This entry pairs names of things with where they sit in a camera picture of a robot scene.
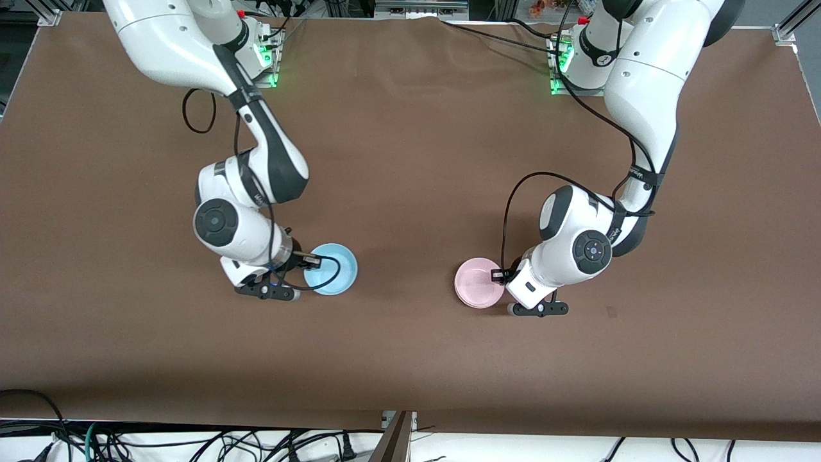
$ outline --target table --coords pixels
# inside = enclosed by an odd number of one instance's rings
[[[360,275],[283,304],[234,294],[193,234],[197,172],[232,153],[227,102],[189,132],[185,89],[139,74],[105,16],[66,13],[0,125],[2,385],[68,418],[352,428],[416,409],[442,432],[821,439],[821,130],[792,50],[767,30],[705,49],[644,243],[561,289],[569,314],[474,310],[453,275],[497,258],[519,178],[609,192],[629,164],[545,72],[434,19],[304,24],[264,92],[311,169],[277,221],[345,244]],[[521,189],[508,255],[560,186]]]

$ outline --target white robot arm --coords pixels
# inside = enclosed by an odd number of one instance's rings
[[[243,59],[252,72],[261,71],[260,61],[251,55],[266,39],[262,34],[270,32],[268,26],[255,24],[253,18],[241,21],[230,0],[104,4],[137,69],[165,85],[227,97],[257,141],[253,149],[200,171],[195,189],[197,238],[222,256],[222,268],[235,287],[295,265],[298,246],[259,208],[298,198],[308,182],[308,165],[254,86],[249,69],[238,61]],[[299,295],[294,292],[289,292],[289,299]]]
[[[518,302],[512,312],[531,310],[559,287],[599,275],[614,256],[641,243],[676,147],[681,88],[701,49],[721,38],[741,9],[727,2],[731,7],[723,0],[599,0],[590,23],[572,28],[576,52],[564,81],[577,89],[603,87],[613,120],[638,141],[635,163],[616,203],[576,186],[548,197],[539,218],[542,242],[506,280]],[[616,56],[619,21],[625,24]]]

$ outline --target metal frame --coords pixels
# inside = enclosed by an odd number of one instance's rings
[[[62,12],[84,12],[89,7],[89,0],[25,0],[25,2],[39,18],[37,25],[41,27],[57,25]]]
[[[46,0],[25,0],[29,4],[34,14],[40,19],[37,21],[39,26],[57,25],[60,21],[60,14],[62,11],[59,7],[55,7],[53,3]]]
[[[328,9],[330,17],[348,17],[348,9],[345,0],[327,0],[325,7]]]
[[[494,3],[496,7],[496,19],[505,21],[516,15],[516,9],[519,7],[519,0],[496,0]]]
[[[411,411],[397,411],[368,462],[407,462],[411,432],[416,422]]]
[[[795,32],[821,9],[821,0],[804,0],[783,21],[773,26],[773,38],[778,46],[790,46],[796,42]]]

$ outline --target power cord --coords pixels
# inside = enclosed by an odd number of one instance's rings
[[[537,31],[536,29],[534,29],[534,28],[530,27],[530,24],[528,24],[528,23],[526,23],[526,22],[524,22],[524,21],[522,21],[522,20],[520,20],[520,19],[518,19],[518,18],[512,17],[512,18],[508,19],[508,20],[507,20],[507,22],[514,22],[514,23],[516,23],[516,24],[518,24],[518,25],[520,25],[520,26],[524,27],[524,28],[525,28],[525,30],[527,30],[527,31],[528,31],[528,32],[530,32],[531,34],[533,34],[533,35],[535,35],[535,36],[537,36],[537,37],[541,37],[542,39],[550,39],[551,34],[542,34],[541,32]]]
[[[356,453],[354,452],[353,446],[351,446],[351,437],[348,435],[348,432],[342,433],[342,451],[339,455],[339,460],[341,462],[347,462],[348,460],[356,459]]]
[[[66,441],[71,440],[71,434],[68,432],[66,428],[65,419],[62,417],[62,413],[60,409],[54,404],[54,401],[51,401],[51,398],[46,396],[44,393],[41,393],[36,390],[27,390],[24,388],[9,388],[5,390],[0,390],[0,398],[3,396],[11,396],[11,395],[29,395],[29,396],[36,396],[41,400],[45,401],[48,404],[48,407],[52,409],[54,415],[57,416],[57,423],[59,424],[60,430],[62,431],[62,435],[66,438]],[[71,449],[71,446],[68,447],[68,462],[72,462],[74,460],[74,451]]]
[[[687,439],[687,438],[684,438],[684,442],[687,443],[687,445],[690,447],[690,450],[693,451],[693,458],[694,458],[693,460],[687,459],[681,453],[681,451],[678,450],[678,446],[676,445],[676,438],[670,438],[670,445],[672,446],[672,449],[676,452],[676,454],[679,457],[681,457],[682,460],[684,460],[685,462],[699,462],[699,453],[696,452],[695,446],[693,446],[693,443],[690,442],[690,440]]]
[[[608,455],[608,457],[607,457],[605,460],[602,460],[602,462],[612,462],[613,458],[614,458],[614,457],[616,457],[616,453],[618,452],[618,448],[620,448],[620,447],[621,447],[621,444],[622,444],[622,443],[624,442],[624,440],[626,440],[626,439],[627,439],[627,437],[621,437],[621,438],[619,438],[619,439],[618,439],[618,441],[616,441],[616,444],[615,444],[615,445],[613,446],[613,448],[610,450],[610,455]]]
[[[732,450],[736,448],[736,440],[730,440],[730,446],[727,448],[727,462],[731,462]]]
[[[211,129],[213,128],[214,121],[217,120],[217,97],[214,96],[213,93],[211,93],[211,108],[212,108],[211,122],[209,122],[207,128],[205,128],[204,130],[200,130],[198,128],[194,128],[194,126],[191,125],[191,122],[188,121],[188,99],[191,97],[191,95],[193,95],[197,91],[200,91],[200,89],[199,88],[192,88],[192,89],[188,90],[188,92],[186,93],[185,96],[182,97],[182,120],[186,123],[186,127],[188,127],[189,130],[191,130],[194,133],[199,133],[200,135],[204,135],[205,133],[208,133],[208,132],[211,131]]]
[[[548,53],[548,54],[553,53],[553,54],[555,54],[553,51],[548,50],[546,48],[537,47],[537,46],[531,45],[531,44],[523,44],[522,42],[517,42],[517,41],[511,40],[511,39],[506,39],[505,37],[500,37],[498,35],[488,34],[487,32],[482,32],[481,30],[471,29],[470,27],[464,27],[463,25],[452,24],[450,22],[443,22],[443,24],[449,25],[449,26],[451,26],[453,28],[456,28],[456,29],[461,29],[461,30],[470,32],[471,34],[483,35],[483,36],[489,37],[491,39],[500,40],[502,42],[508,42],[509,44],[518,45],[520,47],[524,47],[524,48],[527,48],[527,49],[534,49],[536,51],[540,51],[540,52],[543,52],[543,53]]]

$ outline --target metal bracket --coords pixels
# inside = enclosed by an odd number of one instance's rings
[[[771,31],[773,32],[773,40],[775,40],[775,46],[791,47],[796,44],[795,34],[789,34],[787,37],[781,37],[781,29],[778,27],[778,24],[774,25]]]
[[[280,30],[264,44],[267,49],[259,51],[259,56],[266,62],[270,61],[271,65],[254,79],[254,85],[257,88],[277,88],[279,63],[282,61],[282,45],[284,43],[285,30]]]
[[[300,291],[292,287],[279,284],[271,284],[271,273],[266,273],[259,282],[250,281],[248,284],[235,287],[234,292],[240,295],[250,295],[260,300],[282,300],[283,302],[295,302],[300,297]]]
[[[410,421],[410,430],[412,432],[416,431],[416,411],[410,413],[411,414],[411,421]],[[393,421],[393,418],[397,415],[397,411],[382,411],[382,429],[385,430]]]
[[[416,412],[383,411],[382,422],[388,428],[379,438],[369,462],[407,462],[411,448],[411,432],[416,428]]]
[[[29,4],[34,14],[39,18],[37,20],[38,27],[50,27],[57,25],[62,16],[62,10],[59,6],[49,5],[44,0],[25,0]]]
[[[773,38],[779,47],[792,46],[796,42],[795,32],[807,23],[819,9],[821,0],[804,0],[783,21],[773,26]]]

